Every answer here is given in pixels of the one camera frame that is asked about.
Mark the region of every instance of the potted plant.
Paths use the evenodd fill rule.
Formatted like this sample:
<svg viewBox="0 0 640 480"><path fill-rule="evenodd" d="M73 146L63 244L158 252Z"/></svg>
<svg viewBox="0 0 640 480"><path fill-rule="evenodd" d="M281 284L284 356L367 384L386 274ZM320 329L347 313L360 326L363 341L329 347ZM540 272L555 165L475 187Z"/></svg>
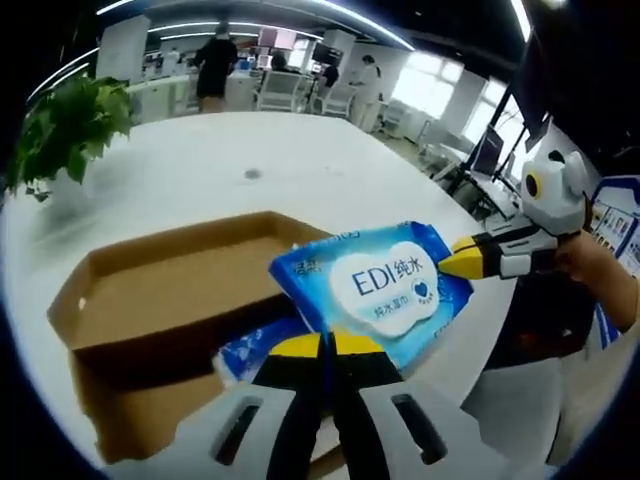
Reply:
<svg viewBox="0 0 640 480"><path fill-rule="evenodd" d="M39 202L51 195L77 200L80 192L86 202L80 185L87 164L102 156L116 133L129 135L130 110L129 94L112 78L76 77L48 92L27 114L5 190L15 194L25 184Z"/></svg>

